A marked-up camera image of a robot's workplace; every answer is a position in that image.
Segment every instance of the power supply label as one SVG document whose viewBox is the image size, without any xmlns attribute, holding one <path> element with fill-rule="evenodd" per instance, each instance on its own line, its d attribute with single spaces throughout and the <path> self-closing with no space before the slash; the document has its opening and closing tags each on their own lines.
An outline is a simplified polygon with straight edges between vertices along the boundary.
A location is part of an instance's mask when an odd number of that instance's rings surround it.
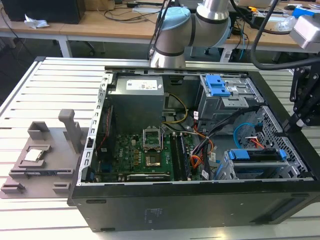
<svg viewBox="0 0 320 240">
<path fill-rule="evenodd" d="M 128 80 L 126 81 L 127 90 L 158 90 L 157 80 Z"/>
</svg>

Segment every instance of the black cable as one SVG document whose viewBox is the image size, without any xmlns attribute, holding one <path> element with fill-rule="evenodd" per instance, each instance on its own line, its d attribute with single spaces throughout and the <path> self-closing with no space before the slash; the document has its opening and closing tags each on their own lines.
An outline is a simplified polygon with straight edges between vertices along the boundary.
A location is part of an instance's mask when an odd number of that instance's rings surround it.
<svg viewBox="0 0 320 240">
<path fill-rule="evenodd" d="M 161 17 L 161 19 L 160 19 L 159 26 L 158 26 L 158 33 L 155 35 L 155 40 L 154 40 L 154 44 L 153 44 L 154 46 L 156 46 L 156 44 L 157 44 L 157 41 L 158 41 L 158 38 L 159 38 L 159 35 L 160 35 L 160 32 L 161 32 L 161 28 L 162 28 L 162 25 L 163 25 L 164 20 L 165 20 L 165 18 L 166 18 L 166 14 L 167 14 L 167 11 L 168 11 L 168 9 L 169 9 L 169 7 L 170 7 L 171 1 L 172 1 L 172 0 L 169 0 L 169 1 L 168 1 L 167 5 L 166 5 L 166 7 L 165 7 L 165 10 L 164 10 L 164 12 L 163 12 L 163 15 L 162 15 L 162 17 Z"/>
<path fill-rule="evenodd" d="M 288 63 L 281 63 L 281 64 L 261 64 L 258 62 L 256 58 L 256 48 L 259 43 L 259 40 L 261 38 L 261 35 L 263 33 L 263 29 L 265 28 L 273 10 L 275 9 L 277 3 L 279 0 L 274 0 L 272 6 L 270 7 L 269 12 L 265 16 L 265 19 L 262 22 L 261 28 L 259 29 L 255 40 L 253 42 L 252 48 L 251 48 L 251 62 L 260 70 L 281 70 L 281 69 L 294 69 L 302 66 L 310 66 L 312 64 L 320 63 L 320 57 L 314 57 L 309 58 L 306 60 L 300 60 L 300 61 L 294 61 L 294 62 L 288 62 Z"/>
<path fill-rule="evenodd" d="M 8 74 L 6 74 L 4 71 L 0 70 L 0 73 L 2 73 L 3 75 L 5 75 L 6 77 L 8 77 L 9 79 L 16 81 L 13 77 L 9 76 Z"/>
<path fill-rule="evenodd" d="M 3 7 L 1 8 L 0 10 L 0 13 L 1 13 L 1 17 L 3 19 L 3 21 L 5 22 L 5 24 L 7 25 L 7 27 L 11 30 L 11 32 L 15 35 L 15 37 L 19 40 L 20 43 L 22 43 L 22 45 L 24 46 L 24 48 L 26 49 L 26 51 L 33 57 L 35 58 L 35 56 L 31 53 L 31 51 L 29 50 L 29 48 L 27 48 L 27 46 L 23 43 L 23 41 L 21 41 L 21 39 L 18 37 L 18 35 L 13 31 L 13 29 L 9 26 L 9 24 L 7 23 L 5 17 L 4 17 L 4 14 L 3 14 Z"/>
<path fill-rule="evenodd" d="M 237 20 L 235 20 L 235 21 L 236 21 L 236 25 L 238 26 L 238 30 L 241 32 L 241 28 L 239 27 L 238 21 Z M 239 45 L 241 43 L 241 40 L 242 40 L 242 37 L 243 37 L 242 34 L 240 34 L 240 40 L 239 40 L 238 44 L 236 45 L 236 47 L 234 49 L 237 49 L 239 47 Z"/>
<path fill-rule="evenodd" d="M 236 3 L 235 3 L 235 0 L 230 0 L 231 2 L 231 5 L 232 7 L 234 8 L 234 10 L 241 16 L 241 18 L 247 23 L 250 25 L 250 27 L 252 27 L 253 29 L 262 29 L 262 31 L 264 33 L 267 33 L 267 34 L 274 34 L 274 35 L 288 35 L 290 33 L 290 31 L 272 31 L 272 30 L 267 30 L 267 29 L 264 29 L 264 27 L 259 27 L 258 25 L 255 25 L 253 24 L 249 18 L 247 18 L 240 10 L 239 8 L 237 7 Z"/>
<path fill-rule="evenodd" d="M 151 13 L 146 13 L 146 14 L 142 14 L 140 16 L 135 16 L 135 17 L 132 17 L 132 18 L 127 18 L 127 19 L 116 19 L 116 18 L 112 18 L 112 17 L 108 17 L 106 16 L 106 14 L 108 13 L 109 11 L 105 11 L 104 12 L 104 17 L 107 18 L 107 19 L 110 19 L 110 20 L 114 20 L 114 21 L 117 21 L 117 22 L 130 22 L 130 21 L 135 21 L 135 20 L 138 20 L 144 16 L 148 16 L 148 15 L 152 15 L 152 14 L 156 14 L 156 13 L 159 13 L 158 11 L 157 12 L 151 12 Z"/>
<path fill-rule="evenodd" d="M 161 8 L 160 8 L 160 13 L 158 14 L 158 17 L 156 18 L 156 21 L 155 21 L 155 28 L 154 28 L 154 32 L 153 32 L 153 35 L 150 39 L 150 42 L 149 42 L 149 45 L 148 45 L 148 49 L 147 49 L 147 53 L 146 53 L 146 59 L 149 60 L 149 52 L 150 52 L 150 48 L 151 48 L 151 44 L 152 44 L 152 41 L 154 40 L 156 34 L 157 34 L 157 30 L 158 30 L 158 26 L 159 26 L 159 22 L 161 20 L 161 17 L 162 17 L 162 11 L 164 9 L 164 6 L 165 6 L 165 3 L 166 3 L 166 0 L 163 0 L 163 3 L 161 5 Z"/>
<path fill-rule="evenodd" d="M 224 120 L 221 120 L 220 122 L 218 122 L 214 128 L 209 132 L 209 134 L 207 135 L 207 137 L 202 140 L 202 142 L 193 150 L 193 155 L 197 155 L 198 153 L 200 153 L 201 149 L 205 146 L 206 142 L 218 131 L 220 131 L 221 129 L 223 129 L 226 125 L 231 124 L 232 121 L 234 121 L 237 117 L 239 117 L 242 114 L 245 113 L 250 113 L 250 112 L 256 112 L 261 108 L 260 105 L 258 106 L 251 106 L 248 108 L 243 108 L 240 109 L 238 111 L 235 111 L 234 113 L 232 113 L 230 116 L 226 117 Z"/>
</svg>

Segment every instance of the blue latch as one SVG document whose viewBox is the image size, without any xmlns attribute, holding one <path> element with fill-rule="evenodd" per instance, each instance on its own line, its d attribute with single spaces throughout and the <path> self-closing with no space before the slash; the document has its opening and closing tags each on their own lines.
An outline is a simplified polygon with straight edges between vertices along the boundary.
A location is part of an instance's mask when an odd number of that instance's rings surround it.
<svg viewBox="0 0 320 240">
<path fill-rule="evenodd" d="M 282 158 L 282 160 L 286 160 L 287 154 L 286 154 L 285 150 L 280 149 L 280 150 L 279 150 L 279 155 L 280 155 L 280 157 Z"/>
<path fill-rule="evenodd" d="M 245 149 L 233 149 L 232 152 L 235 155 L 235 159 L 250 159 L 248 151 Z"/>
<path fill-rule="evenodd" d="M 231 93 L 226 89 L 226 83 L 220 75 L 206 75 L 205 82 L 213 97 L 229 97 Z"/>
<path fill-rule="evenodd" d="M 206 84 L 210 88 L 223 88 L 225 86 L 225 81 L 223 81 L 220 75 L 206 75 Z"/>
<path fill-rule="evenodd" d="M 228 151 L 228 155 L 231 160 L 236 158 L 232 151 Z"/>
</svg>

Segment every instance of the cable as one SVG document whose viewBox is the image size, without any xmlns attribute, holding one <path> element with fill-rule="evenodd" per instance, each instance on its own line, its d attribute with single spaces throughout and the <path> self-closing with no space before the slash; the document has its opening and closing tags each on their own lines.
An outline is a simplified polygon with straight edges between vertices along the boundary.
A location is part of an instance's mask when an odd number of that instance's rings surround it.
<svg viewBox="0 0 320 240">
<path fill-rule="evenodd" d="M 3 19 L 3 21 L 5 22 L 5 24 L 7 25 L 7 27 L 11 30 L 11 32 L 15 35 L 15 37 L 19 40 L 19 42 L 22 43 L 22 45 L 24 46 L 24 48 L 26 49 L 26 51 L 33 57 L 35 58 L 35 56 L 31 53 L 31 51 L 29 50 L 29 48 L 27 48 L 27 46 L 21 41 L 21 39 L 18 37 L 18 35 L 13 31 L 13 29 L 9 26 L 9 24 L 7 23 L 5 17 L 4 17 L 4 14 L 3 14 L 3 7 L 1 8 L 0 10 L 0 13 L 1 13 L 1 17 Z"/>
<path fill-rule="evenodd" d="M 168 11 L 168 9 L 170 7 L 171 1 L 172 0 L 168 0 L 168 3 L 166 5 L 166 7 L 165 7 L 163 15 L 162 15 L 162 17 L 160 19 L 159 26 L 158 26 L 158 33 L 155 35 L 155 40 L 154 40 L 154 44 L 153 44 L 154 46 L 156 46 L 156 44 L 157 44 L 157 41 L 158 41 L 158 38 L 159 38 L 159 35 L 160 35 L 160 32 L 161 32 L 161 28 L 162 28 L 162 25 L 163 25 L 164 20 L 166 18 L 166 14 L 167 14 L 167 11 Z"/>
<path fill-rule="evenodd" d="M 298 67 L 302 67 L 302 66 L 310 66 L 310 65 L 313 65 L 316 63 L 320 63 L 320 57 L 314 57 L 314 58 L 309 58 L 309 59 L 305 59 L 305 60 L 288 62 L 288 63 L 281 63 L 281 64 L 261 64 L 260 62 L 258 62 L 258 60 L 256 58 L 256 48 L 257 48 L 257 45 L 258 45 L 259 40 L 261 38 L 261 35 L 263 33 L 263 29 L 266 26 L 266 24 L 271 16 L 273 10 L 275 9 L 278 1 L 279 0 L 273 1 L 273 4 L 270 7 L 269 12 L 265 16 L 265 19 L 263 20 L 261 28 L 259 29 L 259 31 L 255 37 L 255 40 L 253 42 L 253 45 L 251 47 L 250 58 L 251 58 L 251 62 L 253 63 L 253 65 L 255 65 L 260 70 L 281 70 L 281 69 L 294 69 L 294 68 L 298 68 Z"/>
<path fill-rule="evenodd" d="M 100 148 L 102 147 L 102 144 L 105 142 L 105 140 L 107 139 L 107 136 L 108 136 L 108 125 L 109 125 L 110 111 L 111 111 L 111 108 L 109 108 L 108 115 L 106 116 L 105 135 L 104 135 L 104 138 L 103 138 L 102 142 L 100 143 L 99 147 L 96 149 L 97 151 L 100 150 Z"/>
<path fill-rule="evenodd" d="M 263 148 L 263 149 L 265 148 L 261 143 L 255 141 L 255 140 L 253 140 L 253 139 L 250 139 L 250 141 L 253 142 L 253 143 L 255 143 L 255 144 L 257 144 L 258 146 L 260 146 L 260 147 Z"/>
<path fill-rule="evenodd" d="M 156 11 L 156 12 L 151 12 L 151 13 L 146 13 L 146 14 L 142 14 L 140 16 L 135 16 L 135 17 L 132 17 L 132 18 L 128 18 L 128 19 L 116 19 L 116 18 L 113 18 L 113 17 L 109 17 L 109 16 L 106 16 L 107 13 L 109 13 L 110 11 L 105 11 L 104 12 L 104 17 L 106 19 L 110 19 L 110 20 L 113 20 L 113 21 L 116 21 L 116 22 L 130 22 L 130 21 L 135 21 L 135 20 L 138 20 L 142 17 L 145 17 L 145 16 L 148 16 L 148 15 L 152 15 L 152 14 L 157 14 L 159 13 L 159 11 Z"/>
<path fill-rule="evenodd" d="M 155 30 L 154 30 L 154 33 L 153 33 L 152 38 L 150 40 L 149 46 L 148 46 L 147 59 L 149 59 L 150 46 L 151 46 L 152 41 L 153 41 L 154 38 L 155 38 L 155 40 L 154 40 L 153 45 L 156 46 L 156 44 L 157 44 L 157 41 L 158 41 L 158 38 L 159 38 L 159 35 L 160 35 L 160 32 L 161 32 L 161 28 L 162 28 L 162 25 L 163 25 L 164 20 L 166 18 L 166 14 L 167 14 L 167 11 L 168 11 L 168 9 L 170 7 L 171 1 L 172 0 L 168 0 L 168 3 L 166 5 L 166 7 L 165 7 L 165 10 L 164 10 L 163 14 L 162 14 L 162 11 L 164 9 L 164 5 L 165 5 L 166 0 L 164 0 L 163 3 L 162 3 L 161 9 L 159 11 L 160 14 L 158 15 L 158 19 L 156 20 L 157 22 L 156 22 L 156 25 L 155 25 Z"/>
<path fill-rule="evenodd" d="M 238 111 L 232 113 L 230 116 L 226 117 L 224 120 L 221 120 L 220 122 L 218 122 L 214 126 L 214 128 L 209 132 L 207 137 L 202 142 L 200 142 L 200 144 L 198 146 L 196 146 L 193 149 L 192 154 L 193 155 L 198 154 L 200 152 L 200 150 L 204 147 L 204 144 L 208 141 L 208 139 L 210 139 L 216 132 L 223 129 L 226 125 L 231 124 L 237 117 L 239 117 L 240 115 L 245 114 L 245 113 L 257 112 L 260 108 L 261 108 L 260 105 L 250 106 L 248 108 L 242 108 L 242 109 L 239 109 Z"/>
<path fill-rule="evenodd" d="M 160 8 L 160 13 L 162 13 L 163 9 L 164 9 L 164 6 L 165 6 L 165 3 L 166 3 L 166 0 L 163 0 L 163 3 L 161 5 L 161 8 Z M 150 52 L 150 48 L 151 48 L 151 44 L 152 44 L 152 41 L 154 40 L 156 34 L 157 34 L 157 30 L 158 30 L 158 27 L 159 27 L 159 22 L 161 20 L 161 17 L 162 15 L 161 14 L 158 14 L 158 17 L 156 18 L 156 21 L 155 21 L 155 28 L 154 28 L 154 32 L 153 32 L 153 35 L 150 39 L 150 42 L 149 42 L 149 45 L 148 45 L 148 49 L 147 49 L 147 53 L 146 53 L 146 59 L 149 60 L 149 52 Z"/>
<path fill-rule="evenodd" d="M 253 24 L 253 23 L 250 21 L 250 19 L 248 19 L 248 18 L 239 10 L 239 8 L 237 7 L 237 5 L 236 5 L 236 3 L 235 3 L 235 0 L 230 0 L 230 2 L 231 2 L 232 7 L 234 8 L 234 10 L 243 18 L 243 20 L 244 20 L 247 24 L 250 25 L 251 28 L 253 28 L 253 29 L 262 29 L 262 31 L 263 31 L 264 33 L 274 34 L 274 35 L 288 35 L 288 34 L 290 33 L 290 31 L 271 31 L 271 30 L 264 29 L 266 25 L 264 25 L 263 27 L 262 27 L 262 26 L 259 27 L 258 25 Z M 269 10 L 269 13 L 272 14 L 272 12 L 274 11 L 275 8 L 273 8 L 272 10 L 271 10 L 271 8 L 270 8 L 270 10 Z"/>
<path fill-rule="evenodd" d="M 20 49 L 19 49 L 19 51 L 18 51 L 18 53 L 17 53 L 17 55 L 16 55 L 16 58 L 17 58 L 17 59 L 19 59 L 19 54 L 20 54 L 22 48 L 23 48 L 23 45 L 20 46 Z"/>
<path fill-rule="evenodd" d="M 246 44 L 245 43 L 245 34 L 244 34 L 245 24 L 246 24 L 246 22 L 244 21 L 243 26 L 242 26 L 242 30 L 241 30 L 242 39 L 243 39 L 243 46 L 242 46 L 242 51 L 241 51 L 241 55 L 240 55 L 239 59 L 242 59 L 242 56 L 244 55 L 244 51 L 245 51 L 245 44 Z"/>
<path fill-rule="evenodd" d="M 241 146 L 240 146 L 239 141 L 238 141 L 238 139 L 237 139 L 237 132 L 238 132 L 239 128 L 241 128 L 241 127 L 243 127 L 243 126 L 245 126 L 245 125 L 249 125 L 249 126 L 251 126 L 251 127 L 255 127 L 255 125 L 253 125 L 253 124 L 250 123 L 250 122 L 244 122 L 244 123 L 240 124 L 239 126 L 237 126 L 237 127 L 235 128 L 235 130 L 233 131 L 233 140 L 234 140 L 234 143 L 235 143 L 235 145 L 236 145 L 236 147 L 237 147 L 238 149 L 241 149 Z"/>
<path fill-rule="evenodd" d="M 183 107 L 184 107 L 184 109 L 185 109 L 185 114 L 184 114 L 184 117 L 183 117 L 181 120 L 177 120 L 177 121 L 163 121 L 162 123 L 163 123 L 163 124 L 178 124 L 178 123 L 183 123 L 183 122 L 186 120 L 186 118 L 188 117 L 188 109 L 187 109 L 186 105 L 185 105 L 185 104 L 181 101 L 181 99 L 178 98 L 176 95 L 174 95 L 174 94 L 172 94 L 172 93 L 169 93 L 169 96 L 174 97 L 175 99 L 178 100 L 178 102 L 180 102 L 180 103 L 183 105 Z"/>
<path fill-rule="evenodd" d="M 204 139 L 207 138 L 205 135 L 203 135 L 203 134 L 201 134 L 200 132 L 198 132 L 198 131 L 196 130 L 195 126 L 193 127 L 193 130 L 194 130 L 199 136 L 201 136 L 202 138 L 204 138 Z M 209 141 L 209 143 L 210 143 L 210 145 L 211 145 L 210 153 L 212 153 L 215 146 L 214 146 L 214 143 L 211 141 L 211 139 L 209 139 L 208 141 Z"/>
<path fill-rule="evenodd" d="M 9 76 L 8 74 L 6 74 L 4 71 L 0 70 L 0 73 L 2 73 L 3 75 L 5 75 L 6 77 L 8 77 L 9 79 L 16 81 L 13 77 Z"/>
<path fill-rule="evenodd" d="M 166 123 L 163 123 L 163 125 L 165 125 L 168 129 L 170 129 L 172 132 L 178 132 L 178 133 L 183 133 L 183 134 L 193 134 L 193 135 L 198 135 L 198 133 L 192 132 L 192 131 L 179 131 L 175 128 L 173 128 L 172 126 L 169 126 Z"/>
</svg>

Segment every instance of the yellow wire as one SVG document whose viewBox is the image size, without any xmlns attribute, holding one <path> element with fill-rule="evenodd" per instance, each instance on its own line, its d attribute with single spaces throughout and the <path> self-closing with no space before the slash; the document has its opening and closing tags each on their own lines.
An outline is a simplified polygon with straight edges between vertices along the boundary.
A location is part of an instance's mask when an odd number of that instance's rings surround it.
<svg viewBox="0 0 320 240">
<path fill-rule="evenodd" d="M 186 120 L 186 118 L 188 117 L 188 109 L 186 107 L 186 105 L 184 104 L 183 101 L 181 101 L 180 98 L 178 98 L 176 95 L 172 94 L 172 93 L 169 93 L 169 96 L 173 96 L 175 97 L 176 99 L 178 99 L 178 101 L 183 105 L 184 109 L 185 109 L 185 115 L 184 117 L 181 119 L 181 120 L 177 120 L 177 121 L 163 121 L 162 123 L 163 124 L 179 124 L 179 123 L 182 123 L 184 120 Z"/>
</svg>

